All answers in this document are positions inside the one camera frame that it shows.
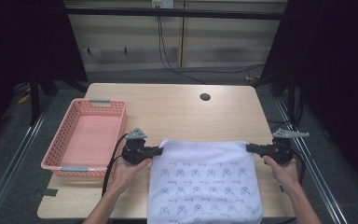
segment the folded towel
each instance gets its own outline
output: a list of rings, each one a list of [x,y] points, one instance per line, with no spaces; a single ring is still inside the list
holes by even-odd
[[[260,223],[255,161],[246,143],[164,140],[153,159],[147,223]]]

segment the wire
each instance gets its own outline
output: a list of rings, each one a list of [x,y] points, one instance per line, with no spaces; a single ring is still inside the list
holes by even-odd
[[[301,171],[300,171],[300,176],[298,178],[298,182],[300,183],[300,185],[302,185],[302,181],[304,179],[304,175],[305,175],[305,170],[306,170],[306,164],[305,164],[305,160],[304,160],[304,153],[302,153],[300,150],[294,149],[292,148],[294,154],[300,159],[301,162]],[[290,223],[292,221],[296,220],[296,217],[291,217],[283,222],[280,222],[278,224],[286,224],[286,223]]]
[[[195,80],[195,81],[197,81],[197,82],[199,82],[201,84],[206,85],[205,82],[203,82],[203,81],[201,81],[201,80],[199,80],[197,78],[190,77],[190,76],[185,76],[185,75],[181,74],[180,72],[175,71],[175,69],[173,69],[173,67],[170,64],[170,61],[168,60],[167,51],[165,50],[164,37],[163,37],[163,34],[162,34],[161,17],[157,17],[157,20],[158,20],[158,51],[159,51],[159,58],[161,60],[162,65],[165,67],[165,69],[167,69],[170,72],[174,72],[175,74],[177,74],[177,75],[179,75],[181,77],[191,78],[191,79],[193,79],[193,80]],[[163,48],[164,55],[165,55],[165,60],[167,61],[167,64],[168,64],[169,67],[167,67],[167,65],[165,64],[164,60],[162,59],[161,43],[162,43],[162,48]]]
[[[164,56],[165,56],[165,61],[167,62],[167,65],[165,64],[163,57],[162,57],[162,52],[161,52],[161,45],[162,45],[162,51],[164,52]],[[190,76],[186,76],[184,75],[184,73],[217,73],[217,74],[235,74],[235,73],[243,73],[246,72],[247,73],[247,77],[248,77],[248,83],[247,85],[249,85],[250,83],[250,70],[256,69],[257,67],[260,66],[264,66],[264,63],[260,63],[260,64],[252,64],[250,66],[248,66],[245,69],[241,69],[241,70],[237,70],[237,71],[212,71],[212,70],[187,70],[187,71],[177,71],[175,70],[171,64],[170,61],[168,59],[168,55],[167,55],[167,51],[165,49],[165,42],[164,42],[164,36],[162,33],[162,22],[161,22],[161,17],[158,17],[158,51],[159,51],[159,58],[161,60],[162,65],[165,67],[165,69],[167,69],[170,72],[174,72],[175,74],[181,76],[181,77],[187,77],[187,78],[191,78],[199,83],[202,83],[204,85],[206,85],[205,82],[194,78],[194,77],[190,77]]]
[[[110,173],[112,172],[113,164],[115,163],[115,161],[116,161],[117,158],[121,157],[121,156],[118,156],[118,157],[115,158],[116,152],[117,152],[117,149],[118,149],[118,146],[120,145],[121,141],[122,141],[126,136],[127,136],[127,133],[123,134],[123,135],[118,139],[118,141],[116,142],[115,149],[113,150],[112,158],[110,159],[110,162],[109,162],[109,164],[108,164],[107,167],[106,167],[106,174],[105,174],[104,179],[103,179],[103,194],[102,194],[102,196],[106,193],[107,182],[109,181],[109,176],[110,176]]]

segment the basket handle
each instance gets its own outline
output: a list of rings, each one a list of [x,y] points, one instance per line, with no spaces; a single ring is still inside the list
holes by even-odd
[[[89,99],[91,103],[104,103],[104,104],[110,104],[109,98],[92,98]]]
[[[89,168],[85,166],[62,166],[61,171],[64,172],[88,172]]]

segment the aluminum rail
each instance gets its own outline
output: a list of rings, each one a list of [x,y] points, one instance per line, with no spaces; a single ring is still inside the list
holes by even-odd
[[[288,121],[286,123],[289,130],[293,132],[297,132],[296,127],[294,127],[289,122],[290,119],[287,114],[288,111],[283,100],[277,99],[276,104],[281,112],[283,119],[285,121]],[[344,214],[342,213],[342,210],[339,206],[339,203],[337,202],[336,197],[333,195],[330,188],[327,186],[327,183],[325,182],[324,177],[322,176],[315,160],[312,158],[312,155],[310,154],[310,150],[308,149],[306,143],[304,142],[304,139],[302,137],[298,137],[298,138],[293,138],[293,140],[295,141],[297,148],[304,153],[305,163],[307,164],[307,168],[310,173],[310,176],[312,177],[316,188],[319,190],[319,193],[321,194],[321,197],[324,200],[324,204],[326,205],[326,208],[330,213],[330,216],[333,219],[334,223],[348,224],[347,219],[344,217]]]
[[[45,119],[46,113],[51,106],[53,101],[53,97],[49,97],[48,101],[46,102],[45,109],[43,110],[42,114],[40,115],[39,119],[34,123],[33,126],[30,126],[27,134],[22,139],[22,142],[19,148],[16,151],[13,159],[11,160],[10,164],[8,165],[4,175],[0,179],[0,207],[7,196],[7,193],[10,190],[10,187],[16,178],[17,173],[21,168],[22,162],[25,160],[28,151],[30,150],[31,144],[34,141],[37,133],[39,132],[40,127],[43,124]]]
[[[111,15],[111,16],[152,16],[152,17],[191,17],[247,19],[265,21],[304,20],[307,15],[289,15],[275,12],[218,11],[169,8],[138,7],[11,7],[15,12],[56,13],[72,15]]]

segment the pink plastic basket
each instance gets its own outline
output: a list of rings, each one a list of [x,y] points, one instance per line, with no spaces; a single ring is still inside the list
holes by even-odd
[[[124,133],[126,106],[117,100],[75,99],[42,160],[57,176],[101,177]]]

